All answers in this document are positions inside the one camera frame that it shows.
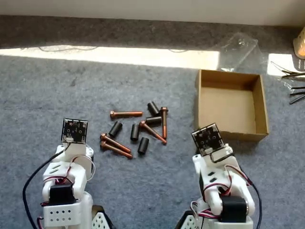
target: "screw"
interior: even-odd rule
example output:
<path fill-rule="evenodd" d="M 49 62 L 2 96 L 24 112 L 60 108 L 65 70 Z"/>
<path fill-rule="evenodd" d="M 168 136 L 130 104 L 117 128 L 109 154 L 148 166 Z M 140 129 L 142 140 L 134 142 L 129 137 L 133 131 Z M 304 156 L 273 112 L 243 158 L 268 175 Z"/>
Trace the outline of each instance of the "screw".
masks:
<path fill-rule="evenodd" d="M 162 138 L 157 132 L 155 132 L 153 129 L 151 129 L 151 128 L 145 123 L 145 121 L 140 121 L 139 126 L 140 126 L 140 127 L 144 127 L 146 130 L 148 130 L 148 132 L 150 132 L 150 133 L 151 133 L 152 135 L 154 135 L 156 138 L 158 138 L 159 140 L 161 140 L 162 143 L 163 143 L 164 145 L 166 145 L 167 141 L 166 141 L 164 138 Z"/>
<path fill-rule="evenodd" d="M 160 111 L 162 114 L 162 137 L 164 139 L 166 139 L 167 138 L 166 116 L 167 116 L 168 109 L 166 106 L 163 106 L 163 107 L 161 107 Z"/>
<path fill-rule="evenodd" d="M 106 141 L 102 141 L 101 142 L 101 147 L 102 147 L 102 149 L 111 149 L 114 152 L 127 157 L 128 159 L 132 159 L 132 155 L 131 154 L 128 154 L 128 153 L 126 153 L 126 152 L 124 152 L 124 151 L 122 151 L 122 150 L 120 150 L 118 148 L 115 148 L 114 146 L 111 146 L 111 145 L 107 144 Z"/>
<path fill-rule="evenodd" d="M 110 111 L 110 118 L 116 117 L 139 117 L 142 116 L 142 111 L 129 111 L 129 112 L 114 112 Z"/>
<path fill-rule="evenodd" d="M 120 148 L 121 150 L 125 151 L 126 153 L 131 153 L 131 149 L 127 148 L 126 146 L 123 146 L 122 144 L 118 143 L 117 141 L 114 141 L 113 139 L 109 138 L 106 134 L 101 134 L 101 141 L 108 141 L 112 144 L 114 144 L 116 147 Z"/>

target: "brown cardboard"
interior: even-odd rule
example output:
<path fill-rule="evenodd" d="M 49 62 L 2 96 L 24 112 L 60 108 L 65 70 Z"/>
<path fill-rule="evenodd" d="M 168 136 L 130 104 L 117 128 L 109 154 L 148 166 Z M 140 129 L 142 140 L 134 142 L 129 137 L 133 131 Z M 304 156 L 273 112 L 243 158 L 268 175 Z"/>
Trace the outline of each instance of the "brown cardboard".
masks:
<path fill-rule="evenodd" d="M 216 123 L 226 139 L 260 141 L 269 134 L 260 75 L 199 70 L 195 128 Z"/>

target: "wall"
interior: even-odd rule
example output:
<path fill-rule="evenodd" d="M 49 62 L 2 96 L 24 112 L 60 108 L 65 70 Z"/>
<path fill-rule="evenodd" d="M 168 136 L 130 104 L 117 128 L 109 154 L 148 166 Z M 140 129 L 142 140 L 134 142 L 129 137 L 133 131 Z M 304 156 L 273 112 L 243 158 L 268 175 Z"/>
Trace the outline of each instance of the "wall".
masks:
<path fill-rule="evenodd" d="M 0 0 L 0 14 L 305 26 L 305 0 Z"/>

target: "bolt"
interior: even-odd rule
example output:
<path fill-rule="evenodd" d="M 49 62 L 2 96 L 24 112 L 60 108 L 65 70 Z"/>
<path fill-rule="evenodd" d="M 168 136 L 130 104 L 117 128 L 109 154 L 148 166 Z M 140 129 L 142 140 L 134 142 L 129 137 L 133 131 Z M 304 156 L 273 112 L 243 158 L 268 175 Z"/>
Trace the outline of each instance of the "bolt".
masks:
<path fill-rule="evenodd" d="M 101 147 L 102 147 L 102 149 L 111 149 L 114 152 L 127 157 L 128 159 L 132 159 L 132 155 L 131 154 L 128 154 L 128 153 L 126 153 L 126 152 L 124 152 L 124 151 L 122 151 L 122 150 L 120 150 L 118 148 L 115 148 L 114 146 L 111 146 L 111 145 L 107 144 L 106 141 L 102 141 L 101 142 Z"/>
<path fill-rule="evenodd" d="M 139 117 L 142 116 L 142 111 L 129 111 L 129 112 L 114 112 L 110 111 L 110 118 L 116 117 Z"/>
<path fill-rule="evenodd" d="M 139 126 L 142 128 L 145 128 L 146 130 L 148 130 L 149 133 L 151 133 L 152 135 L 154 135 L 156 138 L 158 138 L 159 140 L 162 141 L 162 143 L 164 145 L 166 145 L 167 141 L 162 138 L 157 132 L 155 132 L 153 129 L 151 129 L 146 123 L 145 121 L 140 121 Z"/>
<path fill-rule="evenodd" d="M 160 111 L 162 114 L 162 137 L 164 139 L 166 139 L 167 138 L 166 116 L 167 116 L 168 109 L 166 106 L 163 106 L 163 107 L 161 107 Z"/>
<path fill-rule="evenodd" d="M 122 144 L 118 143 L 117 141 L 114 141 L 113 139 L 109 138 L 106 134 L 101 134 L 101 141 L 108 141 L 115 145 L 116 147 L 120 148 L 121 150 L 125 151 L 126 153 L 131 153 L 131 149 L 127 148 L 126 146 L 123 146 Z"/>

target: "plastic bag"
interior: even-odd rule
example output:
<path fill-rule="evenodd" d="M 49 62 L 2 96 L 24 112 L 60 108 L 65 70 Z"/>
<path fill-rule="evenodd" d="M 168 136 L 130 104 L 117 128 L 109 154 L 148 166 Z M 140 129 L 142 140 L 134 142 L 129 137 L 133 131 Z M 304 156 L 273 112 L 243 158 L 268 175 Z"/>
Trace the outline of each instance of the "plastic bag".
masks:
<path fill-rule="evenodd" d="M 218 70 L 236 72 L 238 68 L 257 70 L 267 60 L 258 47 L 258 40 L 238 32 L 229 39 L 223 39 L 211 50 L 219 51 Z"/>

